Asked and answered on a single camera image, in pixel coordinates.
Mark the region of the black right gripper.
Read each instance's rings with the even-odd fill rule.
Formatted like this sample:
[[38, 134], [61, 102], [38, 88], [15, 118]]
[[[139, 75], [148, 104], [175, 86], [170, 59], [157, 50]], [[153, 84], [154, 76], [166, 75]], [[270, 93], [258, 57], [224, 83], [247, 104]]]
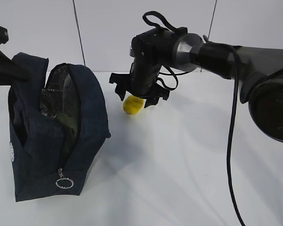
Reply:
[[116, 84], [115, 93], [121, 101], [127, 92], [144, 97], [144, 108], [157, 105], [160, 98], [169, 98], [169, 90], [156, 83], [157, 77], [161, 67], [165, 67], [169, 75], [177, 77], [171, 70], [175, 67], [174, 47], [179, 38], [186, 34], [186, 27], [179, 27], [174, 31], [154, 28], [132, 39], [134, 61], [130, 74], [111, 73], [109, 78], [110, 84]]

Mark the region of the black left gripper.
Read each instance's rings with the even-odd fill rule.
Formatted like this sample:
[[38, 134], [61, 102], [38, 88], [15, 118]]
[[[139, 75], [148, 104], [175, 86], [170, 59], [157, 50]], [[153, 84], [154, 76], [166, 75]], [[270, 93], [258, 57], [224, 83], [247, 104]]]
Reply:
[[[0, 45], [8, 42], [8, 30], [0, 26]], [[15, 81], [28, 81], [30, 73], [0, 51], [0, 86], [12, 85]]]

